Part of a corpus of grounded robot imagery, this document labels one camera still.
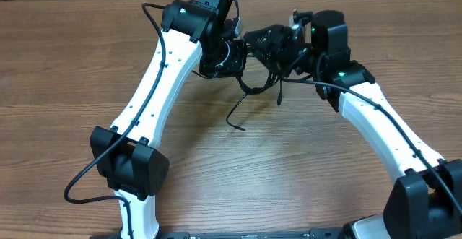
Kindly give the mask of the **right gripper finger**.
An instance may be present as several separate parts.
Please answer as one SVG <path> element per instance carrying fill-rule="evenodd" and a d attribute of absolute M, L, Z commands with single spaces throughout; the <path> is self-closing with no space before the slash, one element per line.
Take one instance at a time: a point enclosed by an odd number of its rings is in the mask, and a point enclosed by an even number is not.
<path fill-rule="evenodd" d="M 279 47 L 287 39 L 289 28 L 283 25 L 271 25 L 261 30 L 247 32 L 243 40 L 254 48 Z"/>
<path fill-rule="evenodd" d="M 250 47 L 248 52 L 260 61 L 272 74 L 288 77 L 289 53 L 284 49 L 264 50 Z"/>

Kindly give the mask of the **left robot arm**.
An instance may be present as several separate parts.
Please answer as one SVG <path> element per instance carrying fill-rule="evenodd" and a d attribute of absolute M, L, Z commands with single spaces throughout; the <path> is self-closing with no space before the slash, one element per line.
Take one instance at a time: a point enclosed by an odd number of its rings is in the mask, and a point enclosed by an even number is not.
<path fill-rule="evenodd" d="M 155 196 L 170 162 L 162 132 L 188 75 L 239 77 L 245 55 L 239 18 L 227 14 L 237 0 L 175 0 L 162 8 L 159 40 L 134 95 L 110 128 L 95 127 L 90 147 L 98 173 L 118 200 L 122 228 L 114 238 L 156 238 Z"/>

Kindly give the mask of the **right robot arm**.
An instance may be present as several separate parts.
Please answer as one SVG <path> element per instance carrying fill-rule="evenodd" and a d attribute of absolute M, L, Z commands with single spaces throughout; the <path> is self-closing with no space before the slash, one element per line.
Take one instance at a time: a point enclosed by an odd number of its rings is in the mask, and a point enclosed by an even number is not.
<path fill-rule="evenodd" d="M 248 50 L 281 81 L 312 84 L 350 121 L 393 184 L 383 211 L 346 223 L 333 238 L 449 238 L 461 233 L 461 161 L 446 160 L 397 114 L 374 76 L 351 57 L 341 12 L 295 12 L 290 25 L 247 32 Z"/>

